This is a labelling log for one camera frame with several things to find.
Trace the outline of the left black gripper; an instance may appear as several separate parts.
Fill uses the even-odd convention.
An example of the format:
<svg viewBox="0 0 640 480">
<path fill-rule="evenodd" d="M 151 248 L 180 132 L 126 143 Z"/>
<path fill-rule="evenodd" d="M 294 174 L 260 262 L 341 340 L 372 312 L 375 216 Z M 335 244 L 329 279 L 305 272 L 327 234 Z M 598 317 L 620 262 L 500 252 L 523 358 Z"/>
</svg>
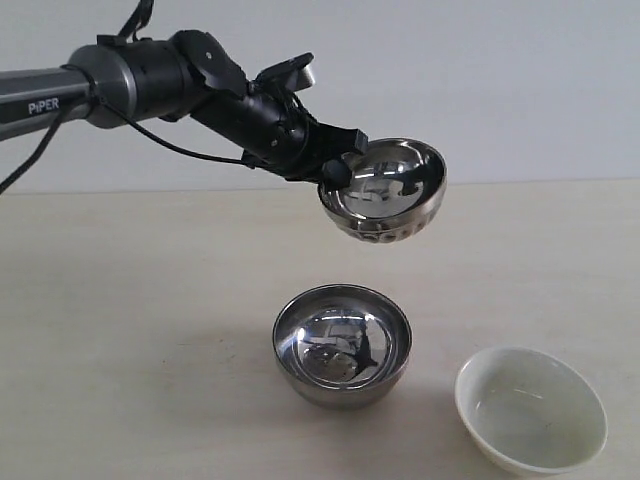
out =
<svg viewBox="0 0 640 480">
<path fill-rule="evenodd" d="M 349 186 L 353 173 L 344 162 L 368 149 L 368 136 L 318 122 L 292 97 L 267 93 L 241 98 L 213 93 L 190 117 L 243 150 L 242 162 L 288 181 Z"/>
</svg>

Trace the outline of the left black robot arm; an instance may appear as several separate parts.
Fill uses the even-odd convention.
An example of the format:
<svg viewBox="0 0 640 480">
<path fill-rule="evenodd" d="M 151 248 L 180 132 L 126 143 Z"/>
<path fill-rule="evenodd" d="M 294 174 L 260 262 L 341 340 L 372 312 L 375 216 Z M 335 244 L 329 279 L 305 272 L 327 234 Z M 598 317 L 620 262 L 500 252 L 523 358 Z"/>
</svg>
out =
<svg viewBox="0 0 640 480">
<path fill-rule="evenodd" d="M 168 40 L 100 35 L 57 68 L 1 75 L 1 137 L 84 120 L 102 129 L 189 116 L 243 150 L 236 164 L 287 181 L 348 185 L 350 154 L 363 154 L 359 129 L 319 122 L 297 93 L 314 83 L 312 53 L 275 64 L 250 80 L 209 33 L 181 30 Z"/>
</svg>

